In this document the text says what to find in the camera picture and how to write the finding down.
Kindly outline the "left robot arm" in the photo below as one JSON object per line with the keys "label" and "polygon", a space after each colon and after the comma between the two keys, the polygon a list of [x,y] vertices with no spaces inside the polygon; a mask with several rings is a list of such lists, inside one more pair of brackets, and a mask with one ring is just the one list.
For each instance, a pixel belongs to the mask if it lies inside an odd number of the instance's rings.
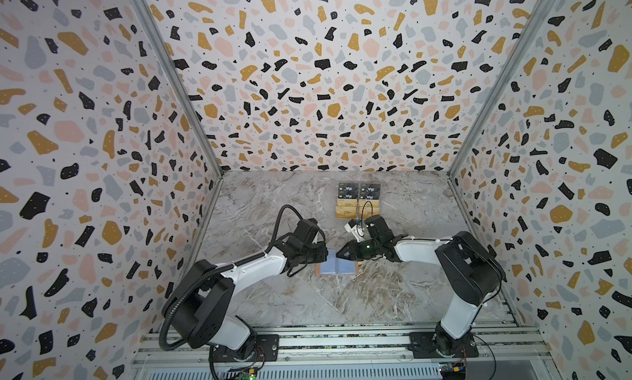
{"label": "left robot arm", "polygon": [[237,360],[248,359],[257,333],[241,318],[227,314],[232,298],[269,277],[293,277],[311,264],[324,263],[328,254],[317,220],[301,219],[294,231],[274,236],[259,253],[219,265],[197,261],[162,309],[161,350],[217,345]]}

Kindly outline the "tan leather card holder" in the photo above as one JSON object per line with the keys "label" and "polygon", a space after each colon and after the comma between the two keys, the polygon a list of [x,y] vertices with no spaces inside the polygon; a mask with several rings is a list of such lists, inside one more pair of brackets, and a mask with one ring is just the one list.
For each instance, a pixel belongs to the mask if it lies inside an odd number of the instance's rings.
{"label": "tan leather card holder", "polygon": [[328,256],[324,263],[319,263],[316,266],[316,274],[318,276],[355,276],[358,272],[358,263],[338,258],[333,250],[328,251]]}

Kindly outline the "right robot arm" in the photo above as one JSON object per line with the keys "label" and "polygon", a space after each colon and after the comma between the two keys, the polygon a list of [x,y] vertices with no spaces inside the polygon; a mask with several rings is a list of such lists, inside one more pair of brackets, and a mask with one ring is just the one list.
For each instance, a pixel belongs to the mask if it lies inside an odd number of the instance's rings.
{"label": "right robot arm", "polygon": [[464,357],[475,344],[472,329],[478,314],[506,281],[495,257],[467,231],[438,239],[395,235],[381,215],[350,220],[345,230],[353,239],[336,253],[341,260],[424,263],[442,271],[452,289],[451,301],[432,334],[411,339],[411,351],[425,357]]}

